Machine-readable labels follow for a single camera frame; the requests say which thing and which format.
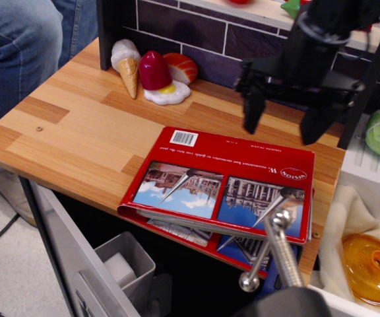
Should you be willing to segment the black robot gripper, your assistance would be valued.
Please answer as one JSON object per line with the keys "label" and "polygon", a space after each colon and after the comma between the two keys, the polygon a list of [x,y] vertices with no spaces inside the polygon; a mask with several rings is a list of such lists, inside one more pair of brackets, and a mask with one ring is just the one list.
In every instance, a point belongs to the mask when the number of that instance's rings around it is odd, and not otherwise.
{"label": "black robot gripper", "polygon": [[243,127],[250,134],[257,128],[265,100],[312,107],[300,125],[305,145],[317,142],[345,109],[326,106],[333,102],[346,106],[364,88],[360,80],[333,71],[327,61],[311,54],[295,61],[283,53],[244,59],[235,83],[235,90],[244,99]]}

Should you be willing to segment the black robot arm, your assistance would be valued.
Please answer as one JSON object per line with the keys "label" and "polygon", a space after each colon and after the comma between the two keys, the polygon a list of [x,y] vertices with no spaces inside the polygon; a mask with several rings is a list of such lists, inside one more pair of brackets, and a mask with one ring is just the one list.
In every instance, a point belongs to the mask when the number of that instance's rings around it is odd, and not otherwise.
{"label": "black robot arm", "polygon": [[361,81],[332,70],[354,30],[380,21],[380,1],[312,1],[301,8],[283,50],[247,58],[235,90],[243,99],[243,127],[254,133],[268,100],[307,108],[303,143],[315,143],[364,89]]}

